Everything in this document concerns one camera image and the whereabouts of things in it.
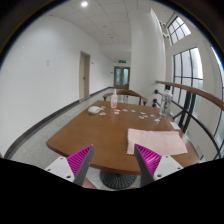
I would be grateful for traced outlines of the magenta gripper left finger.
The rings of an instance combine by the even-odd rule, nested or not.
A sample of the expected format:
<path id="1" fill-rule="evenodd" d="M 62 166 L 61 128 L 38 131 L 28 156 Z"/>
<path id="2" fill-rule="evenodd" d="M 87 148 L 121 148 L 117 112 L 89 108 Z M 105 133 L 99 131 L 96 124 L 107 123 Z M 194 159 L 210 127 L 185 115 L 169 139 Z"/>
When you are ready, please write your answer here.
<path id="1" fill-rule="evenodd" d="M 67 162 L 75 177 L 74 183 L 82 186 L 94 156 L 94 146 L 90 145 L 67 157 Z"/>

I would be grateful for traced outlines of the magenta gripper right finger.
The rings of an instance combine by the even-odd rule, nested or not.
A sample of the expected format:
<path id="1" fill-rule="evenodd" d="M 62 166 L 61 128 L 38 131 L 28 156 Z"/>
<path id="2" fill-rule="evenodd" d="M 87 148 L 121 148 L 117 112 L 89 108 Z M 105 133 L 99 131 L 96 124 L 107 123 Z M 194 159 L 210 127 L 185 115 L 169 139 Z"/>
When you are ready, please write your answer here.
<path id="1" fill-rule="evenodd" d="M 138 144 L 134 145 L 134 155 L 142 173 L 141 187 L 152 183 L 162 156 Z"/>

